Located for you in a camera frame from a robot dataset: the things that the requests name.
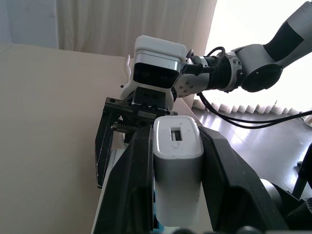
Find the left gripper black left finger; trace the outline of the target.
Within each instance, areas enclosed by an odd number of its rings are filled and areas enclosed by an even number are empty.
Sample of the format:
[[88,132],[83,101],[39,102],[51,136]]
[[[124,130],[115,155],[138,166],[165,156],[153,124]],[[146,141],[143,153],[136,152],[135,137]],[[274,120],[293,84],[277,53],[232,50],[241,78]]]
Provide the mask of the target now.
[[149,234],[153,230],[153,129],[145,126],[109,173],[94,234]]

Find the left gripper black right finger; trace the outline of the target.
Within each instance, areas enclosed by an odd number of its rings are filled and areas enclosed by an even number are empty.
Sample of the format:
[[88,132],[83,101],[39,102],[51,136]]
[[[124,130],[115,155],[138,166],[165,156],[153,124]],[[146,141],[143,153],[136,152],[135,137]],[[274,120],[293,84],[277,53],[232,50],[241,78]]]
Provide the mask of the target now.
[[202,186],[213,230],[288,230],[260,178],[228,140],[202,126],[199,132],[204,148]]

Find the black metal stand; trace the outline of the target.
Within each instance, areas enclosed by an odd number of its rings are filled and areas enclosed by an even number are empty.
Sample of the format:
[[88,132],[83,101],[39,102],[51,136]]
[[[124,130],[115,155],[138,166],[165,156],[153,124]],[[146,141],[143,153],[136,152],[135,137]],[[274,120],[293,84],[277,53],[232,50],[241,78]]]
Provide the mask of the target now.
[[304,159],[301,162],[292,195],[300,199],[307,183],[312,189],[312,143],[309,145]]

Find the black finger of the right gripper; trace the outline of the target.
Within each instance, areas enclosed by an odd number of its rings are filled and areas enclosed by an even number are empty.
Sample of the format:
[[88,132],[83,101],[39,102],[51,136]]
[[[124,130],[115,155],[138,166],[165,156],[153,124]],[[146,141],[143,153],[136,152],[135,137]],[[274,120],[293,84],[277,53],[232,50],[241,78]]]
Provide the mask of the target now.
[[102,188],[103,186],[113,143],[113,134],[112,113],[103,112],[95,139],[95,160],[98,188]]

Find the beige curtain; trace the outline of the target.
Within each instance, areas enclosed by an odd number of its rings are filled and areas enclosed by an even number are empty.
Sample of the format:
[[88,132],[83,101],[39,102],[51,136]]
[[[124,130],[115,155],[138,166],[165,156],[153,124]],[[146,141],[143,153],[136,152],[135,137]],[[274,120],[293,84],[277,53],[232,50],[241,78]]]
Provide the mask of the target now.
[[217,0],[56,0],[63,50],[133,55],[146,35],[205,53]]

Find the silver robot body part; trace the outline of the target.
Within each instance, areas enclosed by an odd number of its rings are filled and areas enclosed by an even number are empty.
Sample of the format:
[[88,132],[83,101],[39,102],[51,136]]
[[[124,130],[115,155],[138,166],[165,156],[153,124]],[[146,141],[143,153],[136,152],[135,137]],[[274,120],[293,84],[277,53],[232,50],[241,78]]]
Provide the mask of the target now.
[[265,179],[260,179],[263,186],[267,190],[268,194],[270,195],[273,203],[276,205],[276,207],[281,210],[282,209],[282,199],[280,196],[280,193],[278,192],[277,188],[269,181]]

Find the white charger plug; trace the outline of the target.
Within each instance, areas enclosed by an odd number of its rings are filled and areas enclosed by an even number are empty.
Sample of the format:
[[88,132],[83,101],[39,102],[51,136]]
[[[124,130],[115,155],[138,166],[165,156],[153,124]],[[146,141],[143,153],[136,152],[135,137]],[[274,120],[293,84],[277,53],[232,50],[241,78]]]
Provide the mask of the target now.
[[189,116],[164,116],[153,126],[156,218],[186,228],[199,219],[203,162],[199,129]]

